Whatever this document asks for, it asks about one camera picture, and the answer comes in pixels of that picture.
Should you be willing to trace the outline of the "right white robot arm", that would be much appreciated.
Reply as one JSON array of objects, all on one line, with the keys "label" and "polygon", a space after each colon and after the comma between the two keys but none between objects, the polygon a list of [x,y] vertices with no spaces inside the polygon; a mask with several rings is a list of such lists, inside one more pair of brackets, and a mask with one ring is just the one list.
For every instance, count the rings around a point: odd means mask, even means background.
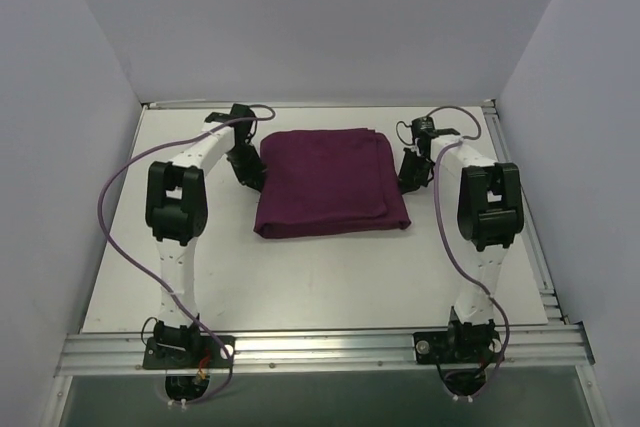
[{"label": "right white robot arm", "polygon": [[467,359],[480,345],[499,341],[497,285],[524,226],[519,169],[442,129],[413,136],[398,182],[403,193],[433,187],[436,227],[457,283],[444,347],[453,358]]}]

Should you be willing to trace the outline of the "purple cloth wrap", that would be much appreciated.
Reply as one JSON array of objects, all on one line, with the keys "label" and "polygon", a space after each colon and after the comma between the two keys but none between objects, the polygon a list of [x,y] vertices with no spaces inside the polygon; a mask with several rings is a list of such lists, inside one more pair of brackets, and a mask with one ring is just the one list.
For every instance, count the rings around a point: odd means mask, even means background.
[{"label": "purple cloth wrap", "polygon": [[254,232],[265,239],[405,230],[411,220],[387,137],[367,128],[265,137]]}]

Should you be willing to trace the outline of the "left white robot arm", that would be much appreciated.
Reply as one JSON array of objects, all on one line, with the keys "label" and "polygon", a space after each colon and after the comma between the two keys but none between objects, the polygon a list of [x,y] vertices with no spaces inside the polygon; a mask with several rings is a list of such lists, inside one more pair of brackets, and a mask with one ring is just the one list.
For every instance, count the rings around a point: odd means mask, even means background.
[{"label": "left white robot arm", "polygon": [[161,311],[153,340],[179,366],[194,364],[202,352],[195,299],[195,250],[208,220],[206,177],[225,158],[238,182],[260,192],[266,167],[252,144],[255,115],[213,113],[197,140],[148,170],[145,221],[156,241],[163,281]]}]

